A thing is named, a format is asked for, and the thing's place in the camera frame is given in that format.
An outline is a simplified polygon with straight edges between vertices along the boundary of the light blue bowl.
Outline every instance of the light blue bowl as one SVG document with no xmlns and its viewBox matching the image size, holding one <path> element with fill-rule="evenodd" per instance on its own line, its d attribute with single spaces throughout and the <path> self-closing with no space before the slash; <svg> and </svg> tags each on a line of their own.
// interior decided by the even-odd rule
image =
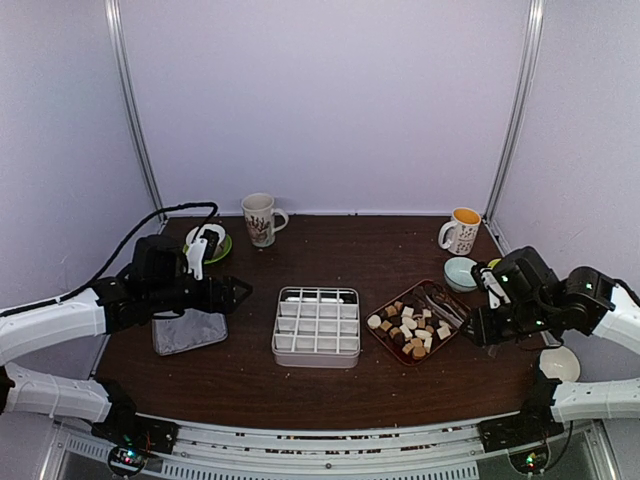
<svg viewBox="0 0 640 480">
<path fill-rule="evenodd" d="M 471 267 L 476 264 L 467 257 L 453 257 L 444 264 L 444 279 L 454 292 L 468 293 L 476 288 Z"/>
</svg>

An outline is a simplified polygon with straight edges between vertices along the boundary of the dark wooden table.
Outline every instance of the dark wooden table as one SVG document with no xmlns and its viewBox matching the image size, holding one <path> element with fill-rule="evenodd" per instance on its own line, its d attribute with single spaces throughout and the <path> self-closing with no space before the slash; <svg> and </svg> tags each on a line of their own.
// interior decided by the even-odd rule
<svg viewBox="0 0 640 480">
<path fill-rule="evenodd" d="M 184 239 L 198 219 L 172 219 L 165 233 Z M 209 269 L 254 286 L 228 318 L 229 338 L 178 355 L 154 351 L 151 327 L 113 335 L 98 376 L 115 379 L 142 413 L 230 426 L 364 429 L 416 426 L 496 415 L 520 408 L 533 382 L 535 354 L 503 345 L 496 359 L 458 336 L 417 367 L 405 367 L 362 328 L 362 352 L 350 370 L 286 368 L 271 352 L 279 290 L 352 287 L 366 315 L 424 278 L 443 282 L 450 254 L 437 245 L 440 217 L 294 216 L 275 245 L 250 245 L 241 218 L 222 223 L 232 255 Z M 470 255 L 498 256 L 482 228 Z M 469 305 L 476 292 L 460 295 Z"/>
</svg>

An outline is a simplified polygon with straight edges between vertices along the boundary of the white compartment tray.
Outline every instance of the white compartment tray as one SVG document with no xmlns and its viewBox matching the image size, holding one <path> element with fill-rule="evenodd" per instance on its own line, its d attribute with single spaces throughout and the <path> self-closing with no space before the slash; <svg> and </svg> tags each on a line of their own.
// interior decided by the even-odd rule
<svg viewBox="0 0 640 480">
<path fill-rule="evenodd" d="M 283 288 L 271 348 L 276 363 L 287 367 L 354 367 L 360 355 L 358 292 Z"/>
</svg>

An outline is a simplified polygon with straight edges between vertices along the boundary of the white cup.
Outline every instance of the white cup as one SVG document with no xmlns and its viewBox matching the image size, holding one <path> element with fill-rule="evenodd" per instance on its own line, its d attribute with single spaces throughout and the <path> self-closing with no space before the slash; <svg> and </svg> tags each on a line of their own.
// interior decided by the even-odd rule
<svg viewBox="0 0 640 480">
<path fill-rule="evenodd" d="M 242 200 L 249 237 L 256 247 L 264 248 L 273 245 L 276 241 L 276 232 L 289 223 L 289 215 L 284 210 L 273 208 L 275 202 L 275 198 L 266 193 L 254 193 Z M 284 223 L 279 227 L 274 226 L 275 215 L 280 215 L 284 219 Z"/>
<path fill-rule="evenodd" d="M 438 245 L 454 255 L 468 255 L 476 241 L 481 221 L 478 212 L 470 208 L 456 208 L 451 221 L 440 229 Z"/>
</svg>

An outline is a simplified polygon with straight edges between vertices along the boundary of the robotic arm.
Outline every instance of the robotic arm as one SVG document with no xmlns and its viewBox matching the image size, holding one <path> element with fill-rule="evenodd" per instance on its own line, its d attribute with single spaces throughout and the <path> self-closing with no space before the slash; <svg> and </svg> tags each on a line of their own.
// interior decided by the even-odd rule
<svg viewBox="0 0 640 480">
<path fill-rule="evenodd" d="M 640 299 L 621 280 L 579 267 L 560 281 L 532 247 L 515 250 L 493 269 L 478 264 L 476 283 L 489 305 L 475 309 L 463 333 L 477 345 L 495 345 L 549 331 L 607 338 L 640 354 Z M 640 378 L 574 383 L 540 373 L 519 414 L 480 424 L 487 451 L 561 433 L 577 419 L 640 417 Z"/>
<path fill-rule="evenodd" d="M 170 452 L 175 425 L 136 416 L 135 403 L 117 383 L 60 378 L 10 362 L 73 338 L 143 325 L 163 312 L 182 314 L 193 308 L 232 313 L 251 294 L 251 286 L 233 277 L 217 280 L 203 274 L 203 256 L 216 244 L 217 238 L 198 236 L 185 257 L 170 237 L 144 237 L 136 243 L 132 262 L 117 276 L 99 279 L 66 300 L 0 312 L 0 413 L 77 417 L 93 423 L 94 435 L 118 445 L 148 449 L 153 436 L 156 451 Z"/>
</svg>

